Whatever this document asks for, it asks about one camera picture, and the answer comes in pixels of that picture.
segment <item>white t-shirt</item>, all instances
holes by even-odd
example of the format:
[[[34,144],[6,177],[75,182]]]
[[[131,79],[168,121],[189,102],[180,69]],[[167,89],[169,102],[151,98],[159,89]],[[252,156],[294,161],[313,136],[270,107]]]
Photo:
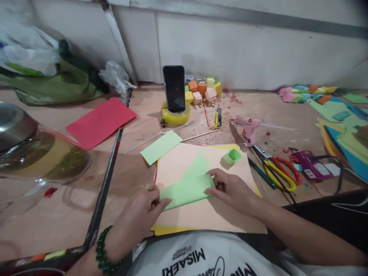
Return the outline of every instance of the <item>white t-shirt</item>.
[[[232,233],[194,231],[147,245],[135,259],[128,275],[290,275],[268,261]],[[367,275],[368,269],[351,266],[310,266],[280,255],[292,276]]]

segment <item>ring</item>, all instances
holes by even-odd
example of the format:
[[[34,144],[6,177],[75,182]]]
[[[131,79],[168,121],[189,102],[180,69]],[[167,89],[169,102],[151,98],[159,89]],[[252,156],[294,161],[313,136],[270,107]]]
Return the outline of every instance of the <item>ring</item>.
[[[146,187],[146,188],[147,188],[147,190],[148,190],[148,191],[150,191],[150,189],[148,188],[148,186],[147,186],[147,185],[142,185],[142,186],[141,186],[141,188],[143,188],[143,187]]]

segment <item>phone screen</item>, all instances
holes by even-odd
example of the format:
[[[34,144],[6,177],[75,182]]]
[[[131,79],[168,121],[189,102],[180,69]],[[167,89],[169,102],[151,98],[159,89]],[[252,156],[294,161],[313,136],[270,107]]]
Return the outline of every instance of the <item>phone screen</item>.
[[[164,83],[166,100],[170,112],[182,112],[185,110],[185,84],[184,67],[164,66]]]

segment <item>yellow-handled scissors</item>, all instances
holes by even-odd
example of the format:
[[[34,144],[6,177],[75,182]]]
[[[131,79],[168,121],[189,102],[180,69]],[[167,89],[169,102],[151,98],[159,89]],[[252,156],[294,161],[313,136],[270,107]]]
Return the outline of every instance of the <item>yellow-handled scissors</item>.
[[[255,144],[253,146],[253,149],[255,151],[258,152],[258,156],[263,158],[263,163],[266,165],[264,166],[264,169],[266,171],[266,174],[268,175],[268,177],[281,189],[281,190],[285,190],[283,188],[283,186],[280,184],[280,182],[277,181],[277,179],[274,177],[274,175],[272,174],[272,172],[270,171],[270,169],[272,169],[275,173],[277,173],[279,176],[281,176],[283,179],[285,179],[288,184],[289,184],[289,188],[286,187],[286,189],[289,192],[294,192],[296,190],[296,185],[294,180],[292,180],[289,176],[287,176],[286,174],[284,174],[278,167],[276,167],[270,160],[269,158],[272,158],[272,155],[270,155],[269,153],[267,153],[265,150],[263,150],[260,146],[258,146],[257,144]]]

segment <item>green bag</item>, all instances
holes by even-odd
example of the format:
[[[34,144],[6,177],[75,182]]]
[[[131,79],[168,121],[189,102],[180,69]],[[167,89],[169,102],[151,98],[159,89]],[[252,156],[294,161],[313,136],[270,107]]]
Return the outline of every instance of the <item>green bag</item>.
[[[93,100],[108,93],[108,86],[87,61],[69,52],[59,41],[60,64],[53,77],[24,76],[0,70],[0,81],[12,87],[26,105],[49,105]]]

